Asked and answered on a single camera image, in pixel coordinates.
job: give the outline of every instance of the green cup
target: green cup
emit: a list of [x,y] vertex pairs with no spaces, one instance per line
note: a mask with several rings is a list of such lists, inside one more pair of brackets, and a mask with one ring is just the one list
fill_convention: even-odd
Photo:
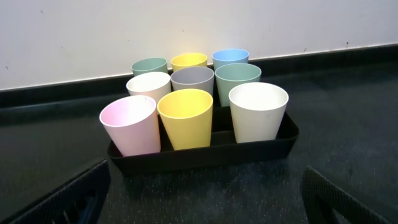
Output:
[[229,92],[243,83],[259,82],[261,69],[248,63],[232,63],[216,70],[216,82],[221,106],[229,106]]
[[134,76],[141,75],[147,72],[165,72],[167,70],[167,61],[164,58],[148,58],[134,63],[131,66]]

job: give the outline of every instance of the colorful cup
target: colorful cup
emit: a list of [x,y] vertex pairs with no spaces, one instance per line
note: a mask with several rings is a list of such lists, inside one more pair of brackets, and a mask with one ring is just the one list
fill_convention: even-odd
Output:
[[208,92],[174,91],[159,101],[157,110],[174,150],[210,146],[213,97]]
[[160,152],[156,102],[128,96],[106,106],[99,120],[123,156]]
[[207,67],[207,56],[201,53],[181,54],[174,57],[171,63],[174,72],[188,67]]
[[208,67],[183,68],[171,76],[174,90],[194,88],[213,95],[214,71]]
[[249,52],[243,49],[225,49],[213,54],[214,71],[223,65],[231,63],[247,63]]
[[131,96],[144,95],[159,100],[172,91],[170,75],[164,72],[149,72],[130,79],[126,84]]
[[240,84],[259,82],[261,69],[248,63],[232,63],[221,66],[215,73],[221,106],[229,106],[229,92]]
[[164,58],[148,58],[131,65],[134,76],[138,76],[147,72],[165,72],[167,70],[167,61]]
[[269,83],[245,83],[229,93],[237,143],[273,140],[279,130],[289,96]]

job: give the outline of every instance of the tray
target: tray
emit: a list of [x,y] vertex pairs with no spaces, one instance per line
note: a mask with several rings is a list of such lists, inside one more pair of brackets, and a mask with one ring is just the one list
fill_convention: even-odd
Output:
[[210,147],[174,151],[162,120],[158,119],[161,152],[123,157],[113,142],[109,145],[108,156],[124,175],[281,159],[299,135],[299,129],[285,113],[275,140],[237,144],[231,109],[214,108]]

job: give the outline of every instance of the countertop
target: countertop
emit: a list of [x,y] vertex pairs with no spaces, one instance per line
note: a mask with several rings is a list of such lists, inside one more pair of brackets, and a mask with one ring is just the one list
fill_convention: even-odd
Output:
[[[286,159],[125,178],[98,223],[308,223],[300,182],[315,165],[385,202],[398,202],[398,65],[262,78],[289,94],[300,135]],[[102,108],[125,95],[0,110],[0,200],[106,157]]]

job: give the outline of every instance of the wall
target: wall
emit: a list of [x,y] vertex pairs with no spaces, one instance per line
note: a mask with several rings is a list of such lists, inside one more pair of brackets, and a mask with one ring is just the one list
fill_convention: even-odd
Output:
[[2,0],[0,90],[123,75],[184,52],[238,47],[253,59],[398,43],[397,11],[397,0]]

